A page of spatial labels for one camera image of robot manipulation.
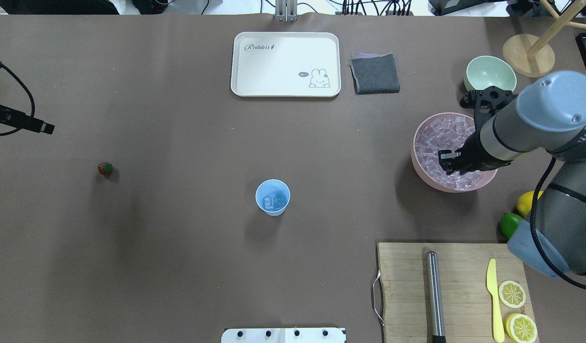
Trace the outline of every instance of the pink bowl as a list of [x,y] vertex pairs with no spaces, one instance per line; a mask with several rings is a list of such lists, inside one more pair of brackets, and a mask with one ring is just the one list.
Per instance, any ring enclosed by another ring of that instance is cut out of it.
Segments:
[[422,165],[420,165],[420,161],[418,160],[418,157],[415,154],[415,149],[414,149],[415,139],[416,139],[418,132],[420,130],[423,130],[424,128],[426,128],[426,126],[428,126],[430,123],[433,123],[436,119],[441,119],[441,120],[446,119],[446,118],[454,119],[456,117],[464,117],[467,121],[468,126],[472,126],[474,124],[473,119],[471,117],[469,117],[468,115],[463,115],[463,114],[454,113],[454,112],[439,113],[436,115],[432,115],[432,116],[428,117],[426,120],[424,120],[424,122],[422,122],[422,124],[420,124],[420,126],[418,126],[418,128],[415,130],[415,133],[414,133],[414,139],[411,143],[411,162],[412,162],[412,165],[414,166],[415,172],[418,174],[418,176],[420,176],[420,178],[424,182],[426,182],[426,184],[430,185],[434,189],[437,189],[438,191],[449,192],[449,193],[463,193],[463,192],[475,191],[476,189],[480,189],[483,186],[487,185],[489,182],[491,182],[491,180],[496,175],[496,170],[483,171],[482,172],[483,177],[481,178],[481,180],[479,180],[475,185],[473,185],[469,189],[463,191],[461,189],[445,187],[444,185],[441,185],[437,181],[435,181],[428,173],[426,173],[426,171],[424,169],[422,169]]

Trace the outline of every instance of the metal clamp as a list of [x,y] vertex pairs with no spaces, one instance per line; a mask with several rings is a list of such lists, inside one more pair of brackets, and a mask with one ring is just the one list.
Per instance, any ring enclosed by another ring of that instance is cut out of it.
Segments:
[[382,318],[382,316],[380,315],[380,313],[378,313],[378,310],[375,308],[375,284],[378,282],[378,280],[382,277],[382,273],[380,272],[380,269],[378,269],[378,275],[376,275],[374,283],[371,286],[371,306],[374,308],[375,314],[378,316],[378,320],[380,321],[380,325],[385,326],[384,324],[384,319]]
[[297,0],[276,0],[276,21],[297,21]]

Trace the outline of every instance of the bowl of ice cubes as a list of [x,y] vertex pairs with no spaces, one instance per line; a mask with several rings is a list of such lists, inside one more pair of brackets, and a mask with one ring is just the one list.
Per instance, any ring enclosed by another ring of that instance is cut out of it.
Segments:
[[460,113],[439,113],[426,119],[415,131],[411,149],[415,172],[432,188],[449,193],[474,191],[487,185],[496,170],[448,175],[439,165],[439,150],[456,151],[474,131],[473,119]]

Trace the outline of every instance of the yellow knife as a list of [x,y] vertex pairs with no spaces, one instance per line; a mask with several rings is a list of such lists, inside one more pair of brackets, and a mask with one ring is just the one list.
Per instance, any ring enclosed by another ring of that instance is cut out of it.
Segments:
[[494,341],[503,343],[505,341],[505,330],[503,318],[500,316],[500,304],[498,304],[498,284],[496,282],[496,260],[490,259],[485,274],[485,288],[492,295],[492,335]]

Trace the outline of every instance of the yellow lemon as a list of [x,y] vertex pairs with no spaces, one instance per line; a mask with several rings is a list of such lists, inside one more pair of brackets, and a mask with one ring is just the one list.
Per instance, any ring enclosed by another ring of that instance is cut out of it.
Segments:
[[528,315],[510,314],[505,321],[505,331],[516,343],[533,343],[538,337],[535,322]]
[[[515,208],[517,209],[517,212],[519,212],[520,215],[524,218],[528,215],[528,213],[530,213],[530,208],[532,207],[532,195],[534,193],[534,191],[526,192],[522,194],[519,199],[517,199]],[[539,191],[539,198],[541,198],[541,195],[543,195],[543,191]]]
[[498,297],[510,308],[520,308],[526,302],[526,291],[519,283],[507,280],[498,287]]

